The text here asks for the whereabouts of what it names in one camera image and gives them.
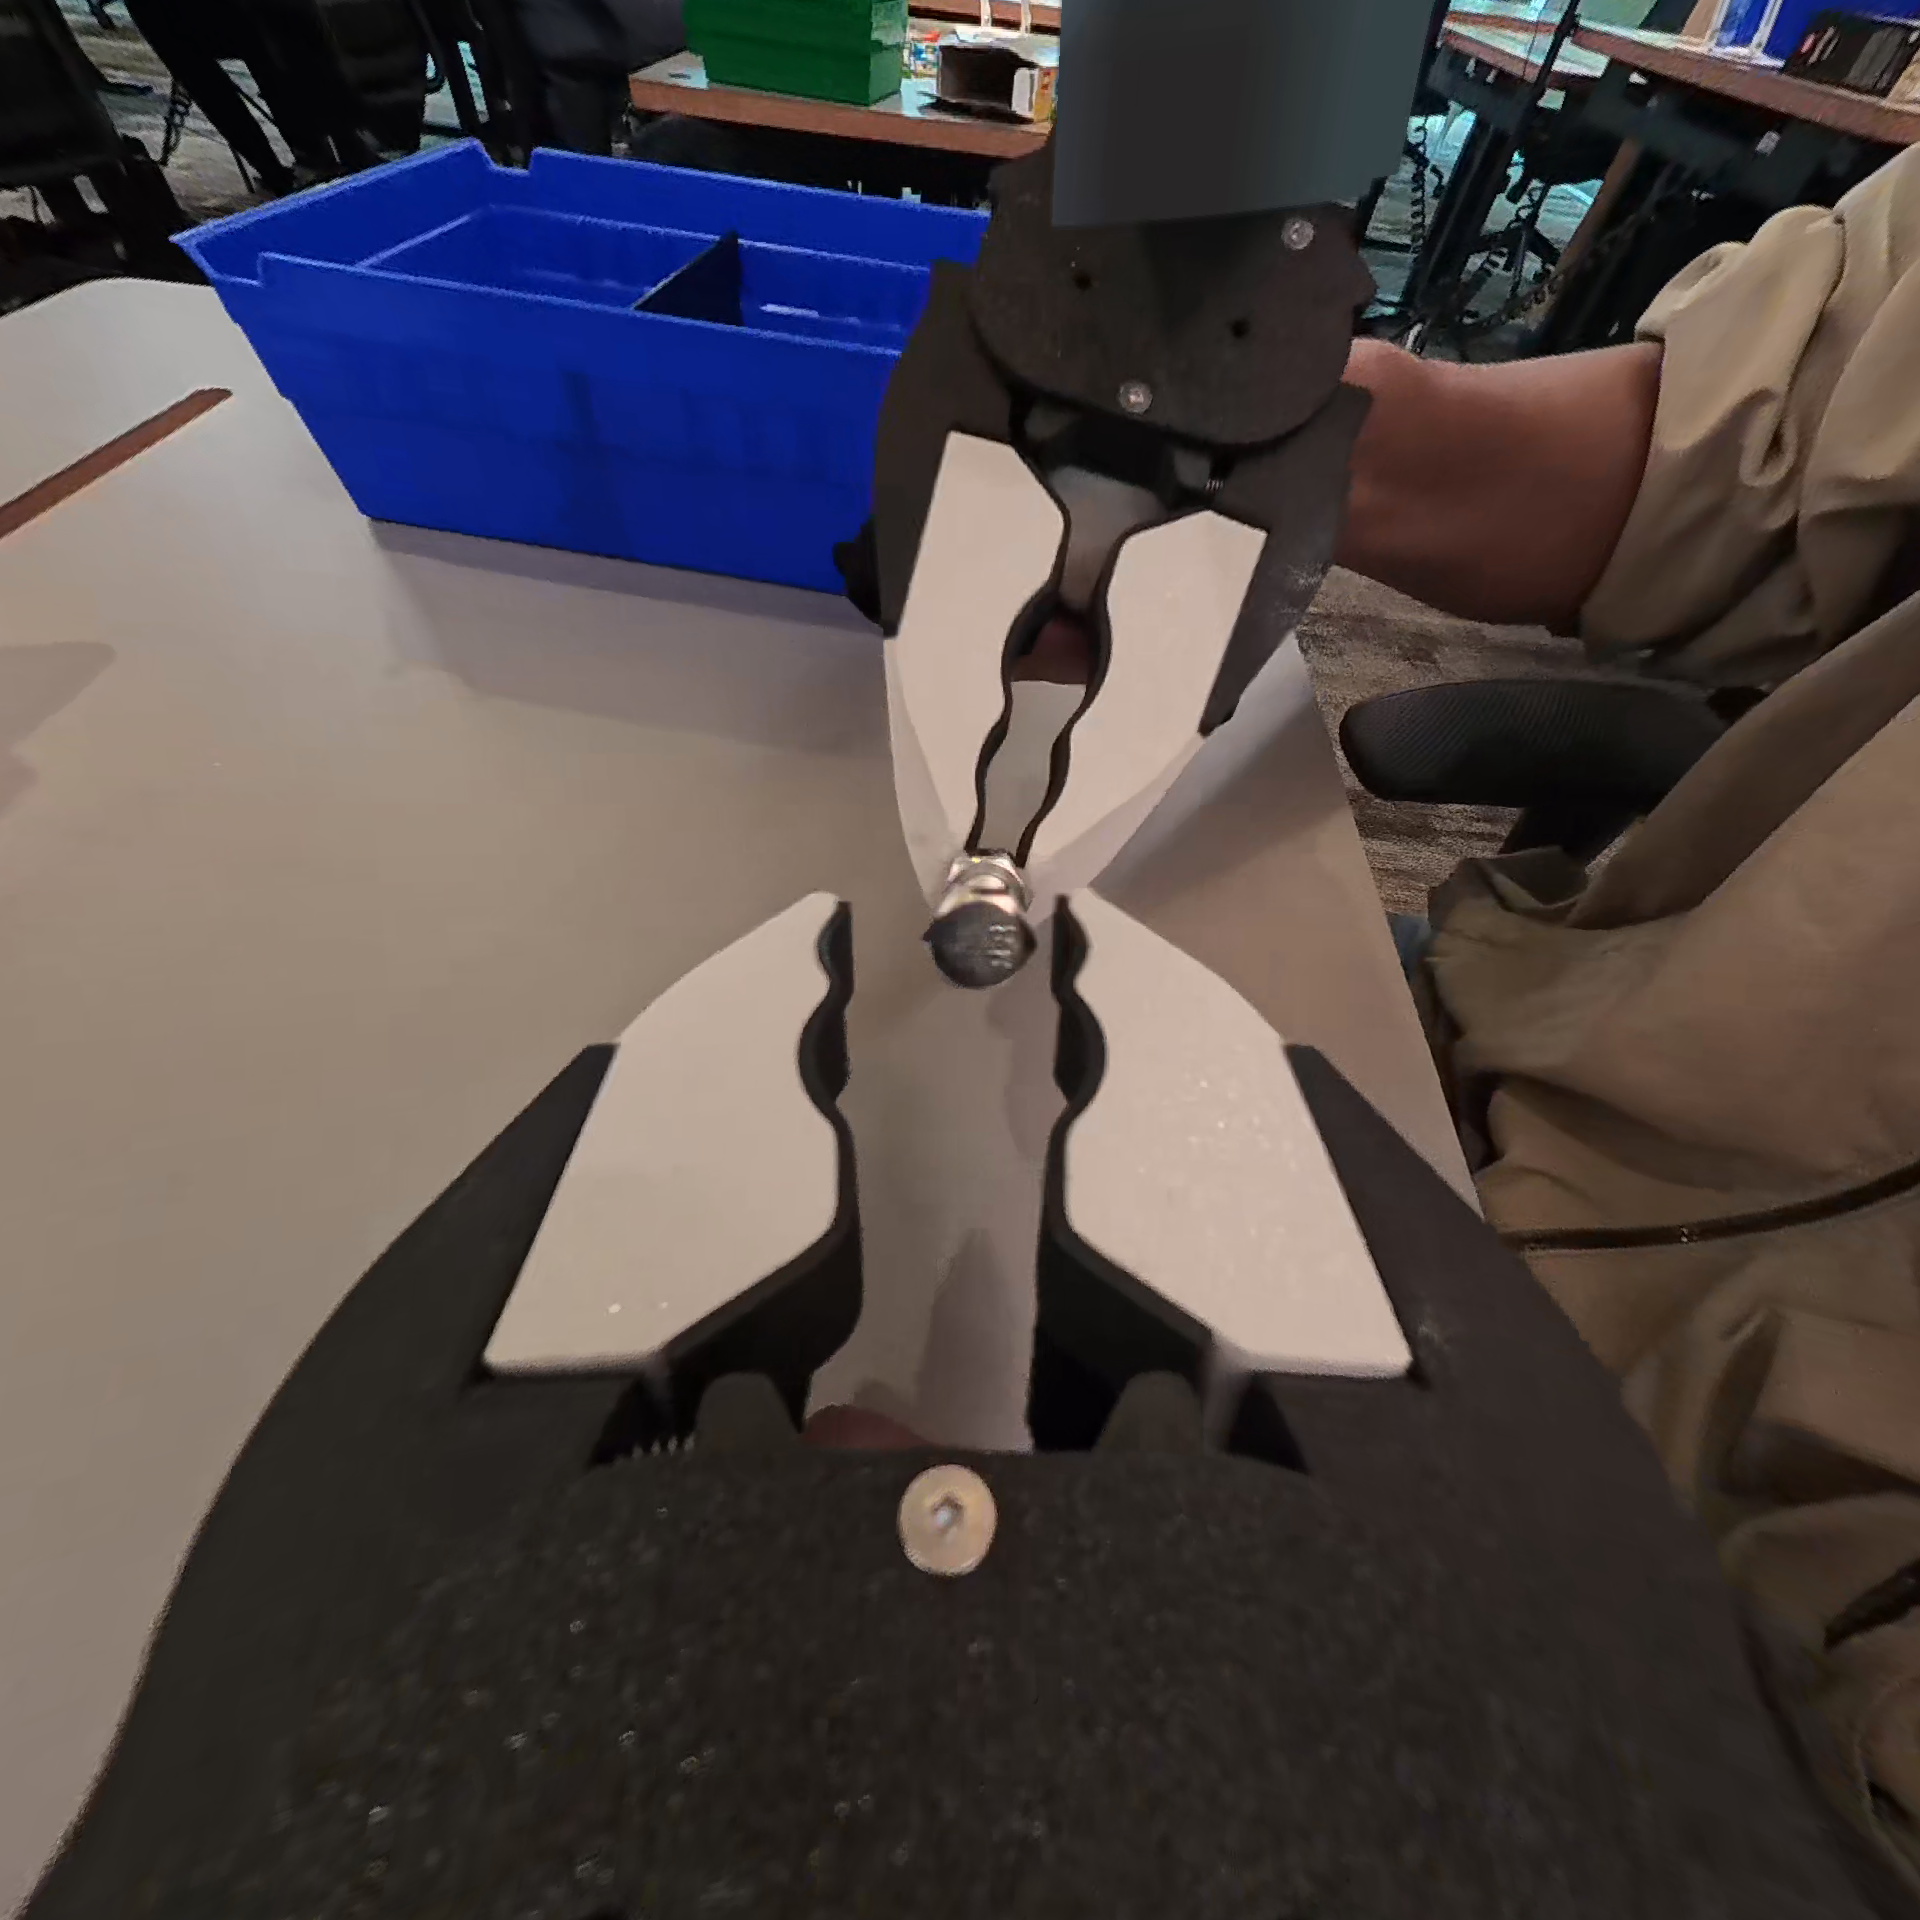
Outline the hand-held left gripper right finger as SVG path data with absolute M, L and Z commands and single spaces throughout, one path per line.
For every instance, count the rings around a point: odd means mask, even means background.
M 1210 1419 L 1261 1378 L 1396 1380 L 1412 1353 L 1281 1034 L 1094 892 L 1052 917 L 1058 1009 L 1034 1416 L 1174 1377 Z

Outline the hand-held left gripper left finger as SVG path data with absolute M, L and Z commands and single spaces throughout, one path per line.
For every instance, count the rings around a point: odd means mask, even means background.
M 485 1349 L 697 1410 L 762 1377 L 804 1410 L 862 1310 L 851 906 L 813 893 L 653 1000 L 608 1068 Z

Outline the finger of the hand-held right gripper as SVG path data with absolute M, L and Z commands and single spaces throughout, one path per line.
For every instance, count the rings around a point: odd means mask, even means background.
M 1035 906 L 1088 888 L 1198 755 L 1267 530 L 1193 512 L 1126 536 L 1106 580 L 1106 656 L 1066 734 L 1066 777 L 1030 838 Z
M 1005 717 L 1021 617 L 1058 585 L 1064 502 L 1020 450 L 949 435 L 889 637 L 889 744 L 906 856 L 925 906 L 980 817 L 980 763 Z

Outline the steel hex bolt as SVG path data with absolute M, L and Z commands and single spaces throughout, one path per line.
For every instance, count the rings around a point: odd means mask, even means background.
M 940 892 L 942 881 L 923 931 L 934 970 L 968 992 L 987 992 L 1018 976 L 1037 946 L 1034 892 L 1025 915 L 984 900 L 940 915 Z

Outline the blue bin with black divider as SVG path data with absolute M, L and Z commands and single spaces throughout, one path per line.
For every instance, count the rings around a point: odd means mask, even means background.
M 930 267 L 986 229 L 467 139 L 176 243 L 362 515 L 842 592 Z

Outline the wooden side table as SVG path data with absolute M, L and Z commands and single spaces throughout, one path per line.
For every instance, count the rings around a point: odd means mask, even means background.
M 878 102 L 829 102 L 754 88 L 712 85 L 704 62 L 680 52 L 629 75 L 632 107 L 721 128 L 754 128 L 860 142 L 907 154 L 1020 160 L 1050 145 L 1050 126 L 949 113 L 930 85 L 907 80 Z

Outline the green crate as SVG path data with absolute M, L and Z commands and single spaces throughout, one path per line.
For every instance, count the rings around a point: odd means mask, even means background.
M 712 88 L 869 107 L 906 75 L 907 3 L 684 3 Z

